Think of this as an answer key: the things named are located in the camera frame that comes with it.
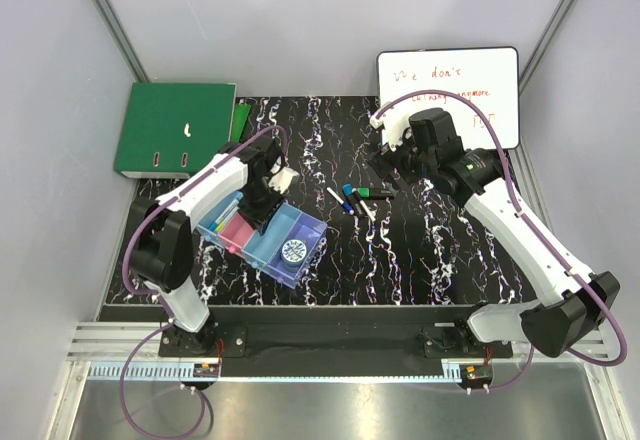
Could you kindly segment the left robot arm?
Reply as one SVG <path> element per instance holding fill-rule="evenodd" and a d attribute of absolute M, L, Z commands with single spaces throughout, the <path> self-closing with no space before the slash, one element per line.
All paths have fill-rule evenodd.
<path fill-rule="evenodd" d="M 215 346 L 209 308 L 191 273 L 193 232 L 229 195 L 241 194 L 239 214 L 259 233 L 266 230 L 291 184 L 283 145 L 269 136 L 243 144 L 229 142 L 200 172 L 179 188 L 154 200 L 138 198 L 130 206 L 128 244 L 122 279 L 134 295 L 156 295 L 181 344 L 196 356 Z"/>

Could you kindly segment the four-compartment colourful organizer tray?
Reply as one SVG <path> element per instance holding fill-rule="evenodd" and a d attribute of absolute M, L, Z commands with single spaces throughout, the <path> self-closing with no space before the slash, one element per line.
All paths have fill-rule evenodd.
<path fill-rule="evenodd" d="M 242 258 L 254 269 L 272 277 L 278 283 L 294 289 L 310 266 L 312 258 L 326 242 L 327 224 L 315 217 L 283 203 L 278 208 L 263 235 L 256 232 L 238 211 L 224 229 L 215 232 L 209 229 L 211 222 L 234 199 L 239 202 L 242 194 L 234 192 L 225 197 L 196 226 L 200 235 L 208 242 Z M 308 255 L 304 262 L 290 268 L 281 260 L 280 250 L 284 242 L 297 238 L 304 240 Z"/>

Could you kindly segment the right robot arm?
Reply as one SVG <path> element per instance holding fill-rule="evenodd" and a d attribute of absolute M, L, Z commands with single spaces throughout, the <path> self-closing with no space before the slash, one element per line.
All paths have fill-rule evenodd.
<path fill-rule="evenodd" d="M 573 353 L 611 318 L 618 279 L 609 271 L 595 273 L 553 236 L 516 190 L 504 155 L 465 149 L 441 108 L 416 112 L 397 127 L 381 113 L 370 123 L 382 133 L 371 160 L 376 173 L 388 180 L 397 172 L 408 183 L 428 179 L 494 235 L 534 289 L 530 302 L 478 308 L 454 331 L 460 353 L 472 357 L 491 342 L 527 341 L 556 358 Z"/>

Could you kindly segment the blue capped marker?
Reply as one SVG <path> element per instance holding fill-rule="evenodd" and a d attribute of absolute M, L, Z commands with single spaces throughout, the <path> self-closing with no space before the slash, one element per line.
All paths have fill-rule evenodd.
<path fill-rule="evenodd" d="M 342 192 L 345 196 L 347 203 L 351 206 L 356 217 L 363 215 L 363 210 L 359 204 L 357 195 L 354 193 L 353 187 L 350 184 L 344 184 L 342 186 Z"/>

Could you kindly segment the yellow highlighter pen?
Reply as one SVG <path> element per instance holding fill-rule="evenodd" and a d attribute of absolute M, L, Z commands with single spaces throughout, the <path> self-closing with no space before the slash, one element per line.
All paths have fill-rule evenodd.
<path fill-rule="evenodd" d="M 237 211 L 238 211 L 237 206 L 226 211 L 224 215 L 222 215 L 218 220 L 215 221 L 215 227 L 213 228 L 213 230 L 215 232 L 220 232 L 222 229 L 224 229 L 226 225 L 229 223 L 229 221 L 237 213 Z"/>

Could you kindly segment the green black marker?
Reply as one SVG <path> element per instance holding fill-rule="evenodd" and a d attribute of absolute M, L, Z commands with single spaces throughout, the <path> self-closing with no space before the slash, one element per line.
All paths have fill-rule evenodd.
<path fill-rule="evenodd" d="M 395 193 L 392 190 L 384 189 L 384 188 L 358 187 L 355 189 L 355 192 L 362 199 L 386 200 L 386 199 L 393 199 L 395 197 Z"/>

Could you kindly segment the round blue tape tin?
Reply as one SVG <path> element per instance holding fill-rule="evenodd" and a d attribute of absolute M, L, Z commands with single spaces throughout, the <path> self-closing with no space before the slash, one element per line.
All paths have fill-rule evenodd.
<path fill-rule="evenodd" d="M 292 238 L 284 242 L 280 250 L 281 260 L 290 268 L 300 266 L 308 255 L 304 240 Z"/>

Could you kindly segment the white marker blue cap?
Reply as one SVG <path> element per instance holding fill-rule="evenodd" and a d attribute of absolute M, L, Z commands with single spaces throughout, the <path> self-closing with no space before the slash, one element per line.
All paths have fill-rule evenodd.
<path fill-rule="evenodd" d="M 238 207 L 239 201 L 237 199 L 232 200 L 226 207 L 225 209 L 211 222 L 211 224 L 209 225 L 209 229 L 214 231 L 213 228 L 215 227 L 215 221 L 218 220 L 222 215 L 225 214 L 226 211 L 228 211 L 229 209 L 237 206 Z"/>

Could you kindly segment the green ring binder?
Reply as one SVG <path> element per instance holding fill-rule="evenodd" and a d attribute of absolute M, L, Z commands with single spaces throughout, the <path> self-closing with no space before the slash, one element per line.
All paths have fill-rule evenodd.
<path fill-rule="evenodd" d="M 232 83 L 134 83 L 114 171 L 133 179 L 197 174 L 230 140 L 235 100 Z"/>

